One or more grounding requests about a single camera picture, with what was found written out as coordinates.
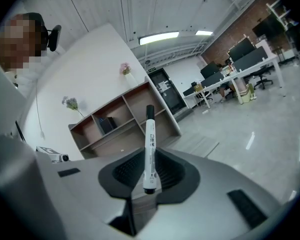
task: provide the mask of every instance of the wall shelf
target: wall shelf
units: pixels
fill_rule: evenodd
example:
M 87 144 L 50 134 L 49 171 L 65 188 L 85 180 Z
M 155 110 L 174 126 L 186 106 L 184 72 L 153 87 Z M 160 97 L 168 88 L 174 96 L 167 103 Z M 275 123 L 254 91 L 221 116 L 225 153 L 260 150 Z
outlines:
M 96 141 L 86 145 L 85 147 L 81 148 L 80 151 L 83 151 L 87 148 L 89 148 L 90 146 L 93 146 L 94 144 L 100 142 L 102 139 L 105 139 L 107 136 L 112 135 L 115 131 L 119 131 L 121 128 L 125 128 L 126 125 L 128 125 L 130 122 L 134 121 L 135 119 L 132 118 L 129 121 L 125 122 L 124 124 L 120 125 L 119 127 L 113 129 L 112 131 L 109 131 L 107 134 L 103 135 L 101 138 L 97 139 Z
M 154 106 L 158 144 L 180 136 L 178 125 L 156 91 L 149 82 L 144 82 L 112 99 L 77 124 L 70 124 L 70 133 L 82 156 L 89 159 L 144 147 L 147 105 Z M 100 119 L 110 117 L 117 128 L 105 133 Z
M 161 109 L 160 111 L 158 111 L 157 113 L 154 114 L 154 118 L 156 118 L 157 115 L 161 114 L 162 112 L 166 111 L 166 109 Z M 146 123 L 147 120 L 143 120 L 140 125 L 143 125 Z

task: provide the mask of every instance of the white wall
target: white wall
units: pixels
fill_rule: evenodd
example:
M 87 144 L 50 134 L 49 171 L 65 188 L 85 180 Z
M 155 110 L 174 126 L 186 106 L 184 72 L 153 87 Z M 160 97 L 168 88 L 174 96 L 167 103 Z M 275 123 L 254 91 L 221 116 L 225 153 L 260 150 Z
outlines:
M 84 116 L 93 112 L 130 88 L 119 74 L 124 62 L 130 64 L 137 83 L 143 83 L 145 70 L 111 25 L 78 40 L 38 81 L 38 111 L 45 139 L 40 137 L 36 93 L 31 94 L 19 121 L 26 142 L 33 149 L 43 146 L 68 154 L 72 161 L 83 159 L 68 128 L 80 120 L 79 114 L 62 105 L 62 98 L 75 97 Z
M 202 70 L 206 65 L 207 63 L 203 60 L 203 58 L 195 56 L 192 58 L 186 58 L 169 66 L 165 66 L 163 69 L 172 80 L 181 97 L 184 98 L 185 96 L 183 92 L 191 87 L 192 82 L 204 80 L 200 70 Z M 189 107 L 195 105 L 195 101 L 193 99 L 184 99 L 184 101 L 189 105 Z

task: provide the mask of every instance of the white desk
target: white desk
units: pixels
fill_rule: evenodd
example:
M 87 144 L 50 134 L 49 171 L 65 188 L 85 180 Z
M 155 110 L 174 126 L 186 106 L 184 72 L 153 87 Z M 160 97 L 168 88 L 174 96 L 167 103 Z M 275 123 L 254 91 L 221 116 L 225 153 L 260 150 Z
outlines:
M 260 70 L 260 68 L 264 65 L 267 65 L 269 63 L 273 63 L 273 66 L 275 68 L 275 72 L 276 72 L 276 75 L 278 77 L 278 80 L 279 80 L 279 86 L 281 88 L 281 91 L 282 91 L 282 95 L 285 97 L 286 96 L 286 89 L 285 89 L 285 83 L 284 83 L 284 79 L 282 77 L 282 74 L 281 74 L 281 70 L 280 70 L 280 67 L 279 67 L 279 64 L 277 62 L 277 55 L 275 54 L 271 54 L 268 58 L 266 58 L 264 61 L 261 61 L 249 68 L 247 68 L 246 70 L 243 70 L 241 72 L 237 72 L 237 73 L 232 73 L 230 76 L 227 76 L 223 79 L 221 79 L 221 81 L 219 82 L 216 82 L 215 84 L 212 84 L 210 86 L 204 86 L 203 87 L 203 90 L 201 92 L 208 92 L 208 91 L 212 91 L 216 88 L 218 88 L 219 86 L 221 86 L 223 83 L 226 83 L 226 82 L 229 82 L 231 81 L 232 84 L 234 85 L 234 88 L 235 88 L 235 91 L 237 93 L 237 97 L 238 97 L 238 100 L 239 100 L 239 103 L 240 104 L 243 104 L 243 101 L 242 101 L 242 98 L 241 98 L 241 95 L 240 95 L 240 91 L 238 89 L 238 86 L 235 82 L 235 79 L 236 78 L 243 78 L 247 75 L 250 75 L 251 73 L 253 72 L 256 72 L 258 70 Z M 204 98 L 204 101 L 205 103 L 207 104 L 208 108 L 210 108 L 210 105 L 207 101 L 207 98 L 203 95 L 203 98 Z
M 198 102 L 197 102 L 197 100 L 196 100 L 196 95 L 199 94 L 199 93 L 202 93 L 203 99 L 204 99 L 206 105 L 208 106 L 208 108 L 210 109 L 210 104 L 209 104 L 209 102 L 208 102 L 208 100 L 207 100 L 207 98 L 206 98 L 205 93 L 204 93 L 203 90 L 201 90 L 201 91 L 199 91 L 199 92 L 193 92 L 193 93 L 191 93 L 190 95 L 185 96 L 184 98 L 185 98 L 185 99 L 192 99 L 192 98 L 193 98 L 193 99 L 194 99 L 194 104 L 195 104 L 195 105 L 198 105 Z

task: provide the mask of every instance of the flower vase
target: flower vase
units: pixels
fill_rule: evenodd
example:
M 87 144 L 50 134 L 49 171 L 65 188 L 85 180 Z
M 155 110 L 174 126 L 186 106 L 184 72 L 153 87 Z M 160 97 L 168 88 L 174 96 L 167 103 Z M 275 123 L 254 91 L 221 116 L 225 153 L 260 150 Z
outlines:
M 125 74 L 124 76 L 131 89 L 138 85 L 136 79 L 131 73 Z
M 80 116 L 80 120 L 84 119 L 84 115 L 81 113 L 81 110 L 78 108 L 77 109 L 78 113 L 79 113 L 79 116 Z

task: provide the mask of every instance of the shelf compartment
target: shelf compartment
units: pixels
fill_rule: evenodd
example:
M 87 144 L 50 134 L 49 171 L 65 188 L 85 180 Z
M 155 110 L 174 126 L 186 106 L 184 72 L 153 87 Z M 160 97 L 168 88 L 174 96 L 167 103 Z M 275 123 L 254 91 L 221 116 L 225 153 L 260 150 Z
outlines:
M 147 105 L 154 106 L 154 113 L 163 109 L 163 106 L 148 82 L 138 86 L 123 96 L 139 123 L 146 120 Z
M 145 146 L 145 136 L 134 120 L 126 124 L 121 130 L 102 138 L 90 147 L 88 153 L 94 153 L 97 157 L 104 157 L 122 151 L 134 150 Z
M 105 133 L 100 126 L 100 118 L 113 118 L 117 127 L 125 124 L 126 122 L 134 118 L 122 96 L 116 98 L 101 109 L 97 110 L 93 113 L 92 116 L 94 117 L 96 124 L 98 125 L 100 131 L 103 134 Z
M 142 124 L 141 127 L 146 131 L 146 124 Z M 165 140 L 169 137 L 179 136 L 176 129 L 173 127 L 170 117 L 166 110 L 162 111 L 155 117 L 155 139 L 156 146 L 160 147 L 165 143 Z
M 156 116 L 158 116 L 159 114 L 161 114 L 162 112 L 166 111 L 166 109 L 161 109 L 160 111 L 158 111 L 157 113 L 154 114 L 154 118 L 156 118 Z M 146 123 L 147 120 L 143 120 L 140 125 L 143 125 Z
M 95 124 L 92 116 L 88 116 L 79 124 L 76 124 L 70 132 L 79 149 L 102 137 L 102 133 Z
M 132 118 L 129 121 L 125 122 L 124 124 L 120 125 L 119 127 L 108 132 L 107 134 L 101 136 L 99 139 L 82 147 L 80 149 L 80 151 L 88 151 L 88 150 L 94 149 L 95 147 L 97 147 L 98 145 L 103 143 L 103 141 L 106 141 L 106 140 L 109 141 L 109 140 L 111 140 L 111 138 L 115 138 L 117 135 L 120 135 L 121 133 L 127 131 L 128 129 L 130 129 L 131 127 L 136 126 L 136 125 L 137 125 L 137 122 L 135 121 L 134 118 Z

